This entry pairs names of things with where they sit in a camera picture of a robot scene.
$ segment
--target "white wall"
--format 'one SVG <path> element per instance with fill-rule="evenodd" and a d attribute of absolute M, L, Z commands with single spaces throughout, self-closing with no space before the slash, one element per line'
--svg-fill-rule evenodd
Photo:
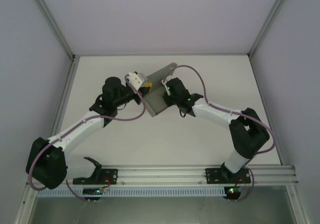
<path fill-rule="evenodd" d="M 44 0 L 79 55 L 247 53 L 275 0 Z"/>
<path fill-rule="evenodd" d="M 320 223 L 320 0 L 287 0 L 254 58 L 282 154 Z"/>
<path fill-rule="evenodd" d="M 33 0 L 0 0 L 0 223 L 12 223 L 33 140 L 47 137 L 69 67 Z"/>

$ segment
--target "metal grille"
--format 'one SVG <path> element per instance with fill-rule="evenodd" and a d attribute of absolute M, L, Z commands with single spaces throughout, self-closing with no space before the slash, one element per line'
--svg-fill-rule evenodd
<path fill-rule="evenodd" d="M 77 195 L 83 196 L 83 188 L 74 188 Z M 193 196 L 226 196 L 223 187 L 113 187 L 105 190 L 105 197 L 193 197 Z M 73 197 L 66 187 L 54 190 L 43 190 L 38 197 Z"/>

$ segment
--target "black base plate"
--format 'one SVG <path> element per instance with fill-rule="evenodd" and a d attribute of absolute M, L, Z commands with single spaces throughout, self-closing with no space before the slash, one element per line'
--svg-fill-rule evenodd
<path fill-rule="evenodd" d="M 98 179 L 92 183 L 92 180 L 88 178 L 76 178 L 73 179 L 74 185 L 115 185 L 118 179 L 118 169 L 101 169 Z"/>
<path fill-rule="evenodd" d="M 205 170 L 207 184 L 236 184 L 237 182 L 243 184 L 243 180 L 238 179 L 238 177 L 243 178 L 246 184 L 251 183 L 249 171 L 245 168 L 240 169 L 231 180 L 222 176 L 220 168 L 207 168 Z"/>

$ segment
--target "white table surface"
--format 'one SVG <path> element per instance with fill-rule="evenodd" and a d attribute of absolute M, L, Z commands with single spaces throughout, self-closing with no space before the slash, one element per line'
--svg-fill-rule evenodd
<path fill-rule="evenodd" d="M 264 123 L 266 114 L 247 56 L 120 56 L 81 57 L 68 100 L 62 128 L 78 121 L 101 94 L 105 79 L 124 79 L 128 72 L 149 75 L 165 65 L 191 65 L 202 75 L 208 98 L 226 107 L 256 110 Z M 179 68 L 179 77 L 190 93 L 203 93 L 197 75 Z M 134 101 L 119 111 L 119 118 L 139 115 L 142 105 Z M 262 149 L 269 148 L 269 140 Z M 151 118 L 145 115 L 132 122 L 112 121 L 72 153 L 72 158 L 89 156 L 102 165 L 207 165 L 222 164 L 233 150 L 230 132 L 208 120 L 181 118 L 172 106 Z M 258 155 L 252 164 L 280 164 L 276 150 Z"/>

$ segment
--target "yellow label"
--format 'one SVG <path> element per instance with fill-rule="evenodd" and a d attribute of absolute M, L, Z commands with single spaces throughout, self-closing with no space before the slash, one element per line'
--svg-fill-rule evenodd
<path fill-rule="evenodd" d="M 145 84 L 145 87 L 150 87 L 151 88 L 151 86 L 152 86 L 151 82 L 148 82 L 148 83 Z"/>

